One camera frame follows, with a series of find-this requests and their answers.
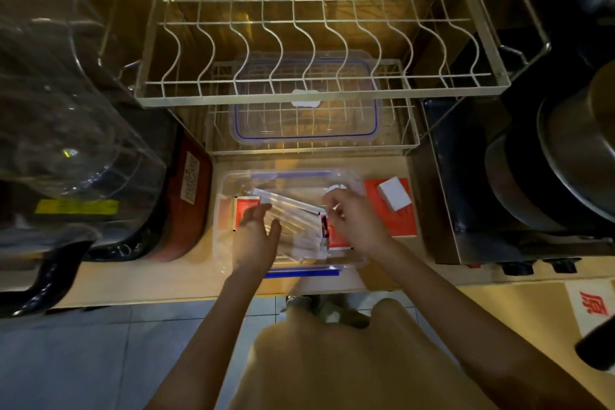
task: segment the black handle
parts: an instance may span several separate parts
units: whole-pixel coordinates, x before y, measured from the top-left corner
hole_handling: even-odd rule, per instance
[[[581,360],[600,371],[615,365],[615,316],[583,337],[574,350]]]
[[[0,292],[0,318],[47,310],[73,286],[77,270],[92,242],[76,242],[45,254],[35,283],[23,292]]]

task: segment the small white box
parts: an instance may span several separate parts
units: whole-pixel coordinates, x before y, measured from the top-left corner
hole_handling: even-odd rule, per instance
[[[382,182],[378,186],[378,192],[392,211],[399,211],[407,205],[412,204],[412,200],[408,196],[406,189],[397,177]]]

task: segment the wooden counter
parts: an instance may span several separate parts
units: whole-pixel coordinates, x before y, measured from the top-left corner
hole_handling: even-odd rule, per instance
[[[408,175],[403,157],[345,157],[319,159],[277,159],[220,162],[214,165],[212,197],[205,234],[185,256],[167,263],[137,260],[115,263],[83,263],[72,289],[57,308],[202,300],[217,297],[227,276],[211,256],[215,194],[221,177],[235,169],[350,168],[368,178]],[[502,273],[498,266],[468,268],[435,265],[427,259],[419,235],[405,242],[417,255],[458,286],[498,283],[526,283],[615,276],[615,258],[585,258],[578,263],[579,274],[556,274],[550,265],[537,262],[533,276],[516,278]],[[345,269],[339,276],[263,280],[258,294],[318,294],[361,290],[395,290],[397,285],[374,263],[360,270]]]

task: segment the metal wire rack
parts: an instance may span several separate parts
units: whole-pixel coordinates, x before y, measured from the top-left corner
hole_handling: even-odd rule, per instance
[[[399,61],[383,60],[378,67],[379,88],[392,91],[400,80],[396,78],[402,68]],[[237,70],[236,62],[220,62],[212,65],[212,77],[215,79],[232,78]],[[331,129],[332,123],[351,123],[352,117],[365,120],[367,111],[372,111],[374,100],[346,99],[329,101],[326,107],[319,109],[302,109],[289,102],[246,104],[243,106],[214,104],[209,106],[177,107],[175,110],[191,133],[205,146],[205,150],[214,157],[234,155],[257,155],[271,153],[314,153],[333,151],[352,151],[363,153],[369,151],[403,154],[419,144],[419,134],[414,117],[414,105],[411,100],[387,98],[377,100],[378,131],[367,138],[345,137],[335,139],[320,136],[323,129]],[[288,137],[277,142],[259,142],[254,145],[240,142],[234,136],[231,126],[232,114],[229,110],[242,107],[242,119],[255,121],[262,126],[265,117],[269,130]],[[297,140],[297,136],[311,139]]]
[[[459,36],[472,46],[474,60],[452,74],[449,46]],[[439,48],[423,55],[434,43]],[[344,70],[353,50],[373,57],[371,70]],[[312,62],[296,77],[276,77],[289,51],[311,54]],[[370,87],[329,87],[319,92],[321,101],[381,99],[393,112],[393,99],[495,95],[510,84],[480,0],[154,0],[135,97],[145,107],[310,101],[306,78],[322,51],[344,56],[320,80]],[[257,80],[262,88],[245,78],[256,53],[277,59],[269,76]],[[383,68],[386,59],[400,61],[395,72]],[[240,62],[232,75],[213,72],[229,61]],[[389,87],[380,88],[383,78]]]

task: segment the hand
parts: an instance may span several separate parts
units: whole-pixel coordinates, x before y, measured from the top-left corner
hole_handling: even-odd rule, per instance
[[[275,219],[267,235],[263,219],[270,209],[271,204],[259,204],[243,213],[233,239],[233,273],[245,273],[260,281],[273,265],[282,226]]]
[[[353,190],[337,188],[325,195],[324,202],[327,216],[335,229],[365,256],[376,259],[393,242],[393,237],[365,196]]]

